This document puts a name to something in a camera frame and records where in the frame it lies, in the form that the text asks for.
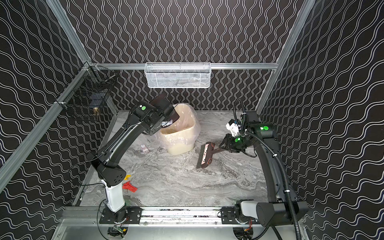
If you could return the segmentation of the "brown plastic dustpan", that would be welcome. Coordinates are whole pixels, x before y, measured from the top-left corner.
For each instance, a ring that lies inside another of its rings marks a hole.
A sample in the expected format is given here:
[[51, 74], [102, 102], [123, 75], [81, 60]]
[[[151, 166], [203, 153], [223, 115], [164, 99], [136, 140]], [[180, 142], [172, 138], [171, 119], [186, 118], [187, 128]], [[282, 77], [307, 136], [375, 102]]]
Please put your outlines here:
[[162, 126], [170, 126], [179, 118], [173, 104], [167, 100], [166, 95], [162, 94], [150, 101], [150, 104], [155, 107], [159, 117], [161, 118]]

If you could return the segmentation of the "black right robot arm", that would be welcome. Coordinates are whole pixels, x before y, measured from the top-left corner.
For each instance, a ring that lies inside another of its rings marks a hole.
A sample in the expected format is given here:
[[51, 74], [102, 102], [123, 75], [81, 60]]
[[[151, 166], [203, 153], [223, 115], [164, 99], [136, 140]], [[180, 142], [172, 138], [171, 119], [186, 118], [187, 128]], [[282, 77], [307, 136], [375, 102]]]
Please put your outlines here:
[[281, 160], [278, 136], [272, 124], [263, 123], [255, 111], [242, 112], [240, 118], [229, 121], [231, 133], [215, 149], [206, 144], [205, 154], [229, 152], [245, 154], [250, 147], [258, 158], [267, 184], [267, 202], [239, 200], [234, 206], [234, 217], [241, 224], [257, 223], [265, 228], [293, 225], [299, 231], [299, 221], [309, 211], [306, 201], [298, 199]]

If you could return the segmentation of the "brown cartoon-face hand broom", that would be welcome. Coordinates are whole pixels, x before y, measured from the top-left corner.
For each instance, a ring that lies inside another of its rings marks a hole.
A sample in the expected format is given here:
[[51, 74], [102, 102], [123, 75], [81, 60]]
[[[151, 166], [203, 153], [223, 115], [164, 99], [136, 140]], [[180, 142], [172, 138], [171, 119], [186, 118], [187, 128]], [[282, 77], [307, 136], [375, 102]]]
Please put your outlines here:
[[223, 148], [215, 149], [215, 144], [213, 142], [207, 142], [201, 146], [201, 151], [199, 154], [197, 169], [207, 168], [213, 161], [213, 155], [225, 151]]

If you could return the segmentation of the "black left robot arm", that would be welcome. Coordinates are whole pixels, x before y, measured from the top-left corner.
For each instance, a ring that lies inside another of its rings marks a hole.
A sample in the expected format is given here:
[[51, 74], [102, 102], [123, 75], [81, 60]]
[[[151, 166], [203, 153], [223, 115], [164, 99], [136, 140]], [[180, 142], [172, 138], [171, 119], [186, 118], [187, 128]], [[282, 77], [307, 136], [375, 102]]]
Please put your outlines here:
[[96, 154], [88, 156], [105, 186], [107, 207], [111, 212], [117, 213], [126, 205], [122, 182], [127, 172], [119, 166], [125, 152], [141, 134], [152, 136], [174, 124], [179, 117], [173, 104], [164, 97], [149, 103], [139, 101], [115, 135]]

